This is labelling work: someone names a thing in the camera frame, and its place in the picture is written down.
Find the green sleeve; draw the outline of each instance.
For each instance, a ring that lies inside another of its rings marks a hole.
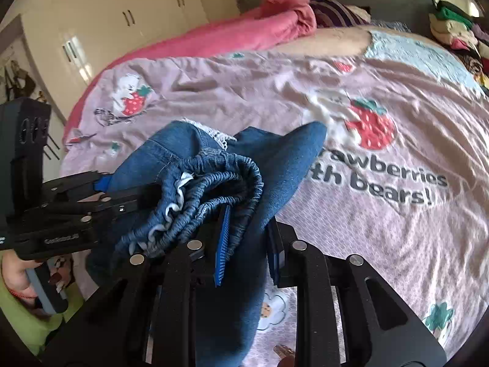
[[[41,319],[31,314],[9,292],[3,281],[1,269],[2,253],[0,252],[0,308],[22,342],[34,355],[37,355],[43,350],[49,333],[59,328],[63,317],[65,317],[65,320],[69,320],[75,314],[81,307],[83,298],[76,283],[73,283],[66,289],[68,296],[68,309],[66,312]]]

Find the red bracelet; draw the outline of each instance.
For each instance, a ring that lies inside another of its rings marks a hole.
[[[8,288],[9,293],[11,293],[13,296],[16,296],[17,298],[22,298],[22,299],[36,299],[36,296],[25,296],[25,295],[20,295],[19,293],[16,293],[14,290]]]

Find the silver screw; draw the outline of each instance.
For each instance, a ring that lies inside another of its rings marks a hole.
[[[292,247],[297,251],[304,251],[307,248],[307,243],[302,240],[296,240],[292,243]]]
[[[134,254],[130,259],[129,262],[131,265],[141,265],[144,262],[144,255],[143,254]]]
[[[192,251],[197,251],[202,248],[202,241],[200,240],[190,240],[187,243],[187,248]]]
[[[355,266],[362,266],[363,258],[360,255],[354,254],[350,257],[350,263]]]

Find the green leaf print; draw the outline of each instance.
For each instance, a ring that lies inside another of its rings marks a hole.
[[[425,320],[425,325],[434,333],[437,328],[443,330],[453,316],[453,309],[447,310],[447,303],[431,306],[430,315]]]
[[[136,90],[136,92],[138,93],[139,96],[146,96],[151,91],[152,91],[152,88],[148,87],[147,85],[143,85],[141,88]]]
[[[379,116],[387,113],[387,109],[377,104],[373,99],[358,98],[353,101],[353,106],[363,107],[364,109],[369,109],[376,112]]]

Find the pink bedsheet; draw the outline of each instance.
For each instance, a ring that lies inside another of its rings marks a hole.
[[[233,51],[258,51],[313,33],[316,19],[310,0],[263,0],[261,7],[238,18],[209,23],[170,40],[141,48],[112,62],[111,69],[135,58],[210,57]],[[86,97],[100,79],[94,78],[74,106],[64,128],[63,142],[80,124]]]

